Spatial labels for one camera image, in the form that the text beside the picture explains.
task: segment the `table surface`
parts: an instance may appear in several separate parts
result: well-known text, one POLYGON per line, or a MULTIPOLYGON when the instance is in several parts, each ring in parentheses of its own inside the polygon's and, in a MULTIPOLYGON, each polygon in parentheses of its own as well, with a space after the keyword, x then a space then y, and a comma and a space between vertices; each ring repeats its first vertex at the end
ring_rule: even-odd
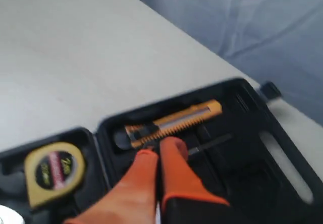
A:
MULTIPOLYGON (((139 0, 0 0, 0 150, 245 77, 139 0)), ((323 128, 271 110, 323 179, 323 128)))

